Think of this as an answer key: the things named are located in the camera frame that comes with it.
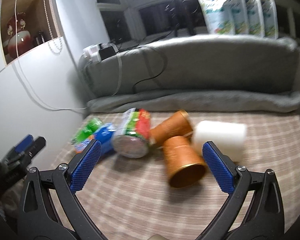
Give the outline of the red white ceramic vase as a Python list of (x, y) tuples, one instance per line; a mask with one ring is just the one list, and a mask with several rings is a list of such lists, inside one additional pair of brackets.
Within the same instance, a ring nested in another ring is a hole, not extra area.
[(7, 51), (12, 59), (25, 54), (32, 48), (32, 37), (26, 29), (26, 13), (18, 12), (6, 24), (7, 35), (10, 37)]

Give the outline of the front copper paper cup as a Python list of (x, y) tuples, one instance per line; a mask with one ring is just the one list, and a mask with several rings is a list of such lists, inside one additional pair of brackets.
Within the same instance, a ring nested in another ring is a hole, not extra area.
[(206, 172), (204, 160), (187, 138), (171, 137), (164, 142), (162, 149), (170, 187), (181, 189), (203, 178)]

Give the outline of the white power strip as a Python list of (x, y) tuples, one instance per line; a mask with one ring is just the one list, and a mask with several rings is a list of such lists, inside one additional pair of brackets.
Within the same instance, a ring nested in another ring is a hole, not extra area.
[(90, 45), (83, 49), (83, 55), (88, 61), (99, 63), (102, 61), (100, 55), (100, 46), (98, 44)]

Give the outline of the blue orange Arctic Ocean cup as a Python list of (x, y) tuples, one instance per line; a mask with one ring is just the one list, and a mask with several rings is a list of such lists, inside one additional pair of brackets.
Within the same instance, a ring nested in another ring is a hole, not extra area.
[(111, 137), (116, 131), (116, 127), (112, 123), (106, 123), (101, 126), (92, 135), (82, 142), (75, 143), (74, 149), (76, 153), (82, 153), (87, 145), (93, 140), (98, 140), (101, 143), (101, 155), (105, 155), (108, 152), (113, 152), (114, 148), (111, 144)]

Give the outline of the clear jar red green label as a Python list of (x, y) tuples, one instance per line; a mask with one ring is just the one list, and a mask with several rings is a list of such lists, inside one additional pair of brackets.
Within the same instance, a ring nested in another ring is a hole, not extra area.
[(150, 117), (150, 113), (141, 108), (131, 108), (123, 113), (121, 123), (111, 138), (118, 154), (132, 159), (148, 154)]

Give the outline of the white paper cup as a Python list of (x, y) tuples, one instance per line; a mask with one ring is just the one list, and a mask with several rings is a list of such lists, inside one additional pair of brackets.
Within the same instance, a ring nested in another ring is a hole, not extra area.
[(246, 124), (204, 120), (195, 126), (191, 145), (202, 155), (203, 144), (212, 141), (224, 155), (239, 162), (243, 157), (247, 130)]

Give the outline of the rear copper paper cup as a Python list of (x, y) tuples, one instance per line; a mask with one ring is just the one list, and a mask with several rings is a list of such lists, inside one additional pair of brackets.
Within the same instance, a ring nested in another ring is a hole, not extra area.
[(149, 134), (149, 142), (151, 145), (160, 147), (167, 139), (176, 136), (189, 137), (192, 133), (193, 128), (189, 114), (182, 109), (152, 128)]

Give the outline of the green plastic bottle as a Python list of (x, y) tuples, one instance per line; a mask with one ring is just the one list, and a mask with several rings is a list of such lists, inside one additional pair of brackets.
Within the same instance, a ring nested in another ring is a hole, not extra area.
[(87, 124), (80, 129), (76, 135), (72, 138), (71, 144), (76, 145), (80, 142), (85, 141), (88, 137), (90, 137), (94, 132), (96, 132), (100, 127), (102, 127), (104, 123), (97, 117), (90, 119)]

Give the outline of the wooden wall shelf box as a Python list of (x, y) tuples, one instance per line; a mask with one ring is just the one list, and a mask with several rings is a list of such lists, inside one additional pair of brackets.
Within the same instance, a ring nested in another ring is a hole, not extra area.
[(7, 21), (18, 12), (26, 13), (26, 29), (30, 32), (32, 37), (31, 49), (47, 41), (56, 41), (56, 50), (62, 48), (61, 41), (58, 40), (62, 33), (57, 23), (53, 0), (1, 0), (0, 35), (5, 64), (9, 64), (15, 60), (10, 57), (7, 51), (10, 37), (7, 35), (6, 24)]

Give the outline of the copper paper cup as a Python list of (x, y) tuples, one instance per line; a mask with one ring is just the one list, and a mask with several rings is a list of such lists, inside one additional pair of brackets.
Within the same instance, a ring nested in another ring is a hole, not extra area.
[(151, 145), (160, 147), (167, 139), (176, 136), (189, 137), (192, 133), (193, 128), (189, 114), (182, 109), (152, 128), (149, 134), (149, 142)]
[(181, 189), (203, 178), (206, 172), (204, 160), (187, 138), (171, 137), (164, 142), (162, 149), (170, 187)]

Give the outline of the grey sofa back cushion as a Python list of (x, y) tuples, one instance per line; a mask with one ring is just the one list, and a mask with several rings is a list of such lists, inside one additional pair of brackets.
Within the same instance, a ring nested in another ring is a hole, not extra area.
[(79, 72), (96, 98), (154, 90), (293, 89), (298, 44), (248, 35), (196, 35), (153, 42), (99, 63), (81, 58)]

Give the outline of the black power adapter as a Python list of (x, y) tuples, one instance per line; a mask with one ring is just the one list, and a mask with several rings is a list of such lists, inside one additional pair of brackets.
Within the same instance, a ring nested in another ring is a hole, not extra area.
[(117, 54), (117, 47), (112, 43), (100, 43), (98, 44), (98, 54), (100, 56), (100, 61), (103, 61), (109, 57)]

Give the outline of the white refill pouch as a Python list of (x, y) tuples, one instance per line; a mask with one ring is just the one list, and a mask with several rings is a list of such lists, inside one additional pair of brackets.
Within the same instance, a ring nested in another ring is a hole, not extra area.
[(228, 5), (234, 19), (235, 33), (238, 35), (249, 34), (249, 21), (245, 0), (228, 0)]
[(228, 0), (198, 0), (209, 34), (234, 35), (235, 26)]
[(249, 34), (264, 37), (264, 19), (261, 0), (245, 0), (249, 22)]
[(265, 37), (277, 39), (279, 36), (277, 10), (274, 0), (260, 0), (262, 5)]

